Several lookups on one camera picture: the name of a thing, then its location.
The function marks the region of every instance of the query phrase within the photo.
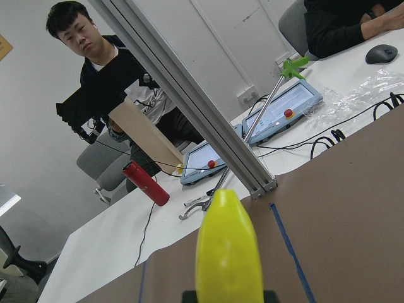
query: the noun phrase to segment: gray wall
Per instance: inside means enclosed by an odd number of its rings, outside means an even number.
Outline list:
[[[106,206],[76,166],[86,147],[56,115],[78,87],[83,59],[45,31],[50,0],[0,0],[0,35],[14,49],[0,61],[0,182],[22,200],[0,217],[21,254],[50,261],[69,234]],[[245,107],[237,94],[268,93],[275,61],[290,47],[275,26],[287,1],[138,0],[229,119]],[[112,33],[87,1],[98,29]]]

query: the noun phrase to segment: black pants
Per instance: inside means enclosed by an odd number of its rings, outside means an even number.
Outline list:
[[[178,107],[165,114],[156,124],[156,127],[172,143],[177,140],[183,140],[199,144],[204,140]],[[139,164],[151,177],[161,171],[160,167],[136,143],[132,144],[131,160]],[[128,192],[135,188],[136,185],[127,179],[126,189]]]

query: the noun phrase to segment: red bottle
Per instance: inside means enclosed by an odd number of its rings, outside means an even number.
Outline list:
[[[134,185],[138,186],[158,206],[163,206],[170,195],[157,184],[135,161],[130,161],[122,170]]]

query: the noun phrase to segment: clear plastic bag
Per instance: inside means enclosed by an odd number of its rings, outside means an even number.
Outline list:
[[[346,96],[325,88],[323,101],[305,113],[307,127],[313,131],[322,131],[388,98],[390,92],[401,93],[403,90],[404,74],[386,69],[378,70]]]

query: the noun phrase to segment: wall sign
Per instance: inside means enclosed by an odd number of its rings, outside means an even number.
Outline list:
[[[5,55],[11,50],[13,47],[10,43],[7,42],[6,39],[0,35],[0,60],[5,57]]]

